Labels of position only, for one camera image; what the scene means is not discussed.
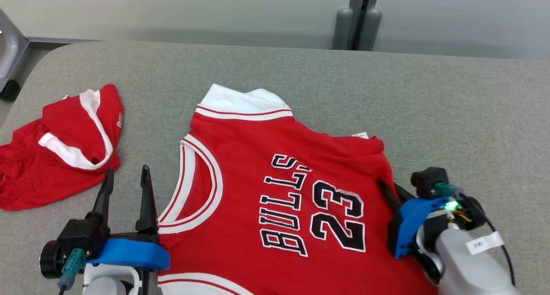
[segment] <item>clothing tag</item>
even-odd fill
[[[361,133],[353,134],[352,136],[357,136],[357,137],[360,137],[360,138],[369,139],[369,136],[367,135],[367,132],[361,132]]]
[[[501,235],[498,232],[493,234],[479,237],[476,240],[472,240],[466,243],[466,247],[470,254],[478,254],[490,248],[495,248],[495,246],[502,246],[504,242],[502,241]]]

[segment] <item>red shorts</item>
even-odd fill
[[[122,104],[112,84],[43,108],[0,146],[0,209],[45,206],[99,184],[120,162]]]

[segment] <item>jersey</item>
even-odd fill
[[[269,91],[212,85],[159,217],[164,295],[436,294],[414,259],[387,249],[383,149],[308,129]]]
[[[41,207],[100,183],[119,165],[122,104],[105,85],[43,108],[0,146],[0,209]]]

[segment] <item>cable connector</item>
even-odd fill
[[[74,278],[85,264],[86,252],[82,249],[74,249],[69,255],[69,258],[67,258],[67,261],[61,270],[63,276],[61,276],[57,282],[57,286],[61,290],[59,294],[63,294],[65,291],[69,291],[73,287]]]
[[[63,275],[61,278],[59,278],[59,281],[57,281],[57,286],[59,289],[63,289],[65,287],[65,291],[69,291],[74,285],[74,276],[70,275]]]
[[[456,187],[452,184],[438,182],[434,185],[434,191],[436,195],[440,197],[451,197],[454,195]]]
[[[85,264],[86,252],[82,249],[74,249],[69,255],[69,258],[67,258],[61,273],[63,273],[63,275],[76,276],[78,271],[81,270]]]

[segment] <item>gray fabric surface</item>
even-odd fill
[[[70,45],[32,72],[0,142],[39,118],[44,105],[108,82],[118,88],[125,109],[117,148],[122,165],[110,202],[113,232],[134,228],[142,164],[151,168],[163,211],[177,181],[178,142],[213,82],[240,91],[265,88],[316,131],[377,135],[385,141],[395,181],[407,188],[411,172],[445,167],[501,232],[520,291],[550,293],[549,62],[135,42]],[[38,271],[40,251],[68,219],[84,217],[97,191],[39,209],[0,211],[1,294],[57,294],[56,282]],[[504,264],[499,250],[493,254]]]

